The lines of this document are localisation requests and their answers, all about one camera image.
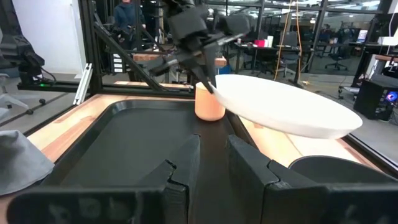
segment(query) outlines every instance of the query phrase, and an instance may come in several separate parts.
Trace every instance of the black plastic tray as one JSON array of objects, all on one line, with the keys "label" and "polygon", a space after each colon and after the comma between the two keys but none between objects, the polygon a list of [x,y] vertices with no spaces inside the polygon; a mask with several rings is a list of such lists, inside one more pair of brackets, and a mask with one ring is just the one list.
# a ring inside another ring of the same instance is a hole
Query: black plastic tray
[{"label": "black plastic tray", "polygon": [[56,163],[44,185],[128,187],[155,169],[191,134],[201,136],[195,223],[243,223],[232,193],[228,135],[252,143],[239,118],[195,115],[192,101],[127,100],[110,105]]}]

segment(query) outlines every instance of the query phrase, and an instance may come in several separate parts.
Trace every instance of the computer tower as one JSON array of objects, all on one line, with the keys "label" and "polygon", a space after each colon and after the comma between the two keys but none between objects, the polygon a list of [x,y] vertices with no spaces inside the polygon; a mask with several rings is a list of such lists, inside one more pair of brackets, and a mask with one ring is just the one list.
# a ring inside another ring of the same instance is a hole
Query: computer tower
[{"label": "computer tower", "polygon": [[397,103],[398,80],[376,75],[372,80],[362,82],[354,104],[354,110],[368,119],[388,121]]}]

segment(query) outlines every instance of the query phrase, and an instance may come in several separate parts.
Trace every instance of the white wall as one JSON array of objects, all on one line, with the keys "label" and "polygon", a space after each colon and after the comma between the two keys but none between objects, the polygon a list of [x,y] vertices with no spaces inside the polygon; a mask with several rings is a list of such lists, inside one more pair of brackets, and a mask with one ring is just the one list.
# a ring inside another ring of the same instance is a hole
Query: white wall
[{"label": "white wall", "polygon": [[79,75],[85,66],[77,1],[13,0],[24,36],[50,72]]}]

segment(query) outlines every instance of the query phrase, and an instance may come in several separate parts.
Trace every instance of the ceiling light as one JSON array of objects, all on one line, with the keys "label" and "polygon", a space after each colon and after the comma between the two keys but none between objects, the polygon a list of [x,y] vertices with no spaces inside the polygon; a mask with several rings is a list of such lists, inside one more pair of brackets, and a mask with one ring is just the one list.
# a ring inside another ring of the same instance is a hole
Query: ceiling light
[{"label": "ceiling light", "polygon": [[362,6],[377,6],[379,3],[380,3],[380,1],[364,2],[364,3],[362,3]]}]

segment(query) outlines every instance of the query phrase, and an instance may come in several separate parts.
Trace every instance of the white bowl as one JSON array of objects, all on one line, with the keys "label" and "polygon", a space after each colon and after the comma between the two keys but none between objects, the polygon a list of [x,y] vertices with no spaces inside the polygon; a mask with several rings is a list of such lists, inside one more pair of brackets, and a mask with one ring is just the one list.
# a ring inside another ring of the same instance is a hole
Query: white bowl
[{"label": "white bowl", "polygon": [[337,139],[362,125],[350,109],[307,90],[244,75],[217,75],[217,100],[262,126],[310,138]]}]

